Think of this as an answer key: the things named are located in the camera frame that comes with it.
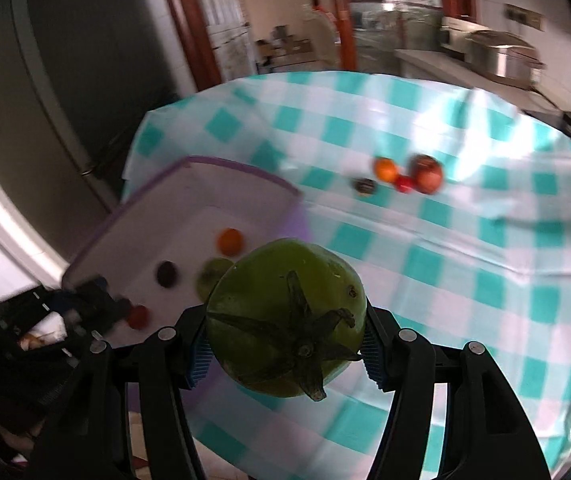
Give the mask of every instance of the teal checkered cloth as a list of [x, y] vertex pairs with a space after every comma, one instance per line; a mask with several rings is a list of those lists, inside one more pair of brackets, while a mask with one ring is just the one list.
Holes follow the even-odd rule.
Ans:
[[[435, 196], [352, 189], [374, 156], [436, 157]], [[249, 163], [304, 193], [316, 243], [361, 275], [373, 304], [435, 344], [485, 343], [550, 467], [571, 450], [571, 141], [478, 89], [360, 73], [255, 76], [146, 115], [124, 177], [136, 189], [186, 155]], [[305, 397], [254, 394], [225, 375], [189, 418], [206, 446], [257, 478], [367, 476], [391, 394], [362, 364]], [[438, 471], [435, 390], [424, 477]]]

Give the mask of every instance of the small orange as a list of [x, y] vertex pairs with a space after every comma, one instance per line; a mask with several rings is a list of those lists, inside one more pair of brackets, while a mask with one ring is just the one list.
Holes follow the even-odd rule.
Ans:
[[243, 235], [236, 229], [226, 229], [219, 235], [216, 246], [223, 256], [238, 256], [243, 251], [245, 240]]
[[399, 177], [399, 167], [390, 158], [379, 156], [374, 159], [374, 174], [388, 184], [394, 184]]

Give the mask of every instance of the green tomato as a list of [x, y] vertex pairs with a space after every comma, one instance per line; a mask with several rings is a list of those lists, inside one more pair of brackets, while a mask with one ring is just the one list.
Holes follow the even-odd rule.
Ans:
[[284, 238], [245, 256], [208, 301], [206, 330], [230, 377], [277, 397], [313, 400], [357, 354], [367, 298], [358, 274], [322, 247]]
[[216, 284], [233, 265], [234, 263], [226, 258], [213, 258], [206, 262], [195, 283], [197, 296], [201, 301], [205, 303], [208, 300]]

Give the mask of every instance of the kitchen appliance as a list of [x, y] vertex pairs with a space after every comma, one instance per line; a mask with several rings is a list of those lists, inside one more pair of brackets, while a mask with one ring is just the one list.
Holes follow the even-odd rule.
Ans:
[[465, 60], [477, 73], [497, 83], [524, 90], [535, 88], [545, 64], [539, 51], [509, 32], [478, 30], [467, 38]]
[[439, 43], [448, 54], [463, 60], [468, 52], [468, 37], [477, 30], [488, 30], [488, 27], [444, 16], [439, 31]]

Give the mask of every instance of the small red tomato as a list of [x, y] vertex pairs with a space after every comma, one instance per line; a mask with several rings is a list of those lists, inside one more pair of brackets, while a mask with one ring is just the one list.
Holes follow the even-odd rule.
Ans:
[[132, 306], [126, 322], [133, 330], [143, 330], [150, 322], [150, 311], [143, 305]]
[[400, 193], [409, 193], [414, 189], [414, 182], [407, 175], [401, 175], [394, 183], [395, 189]]

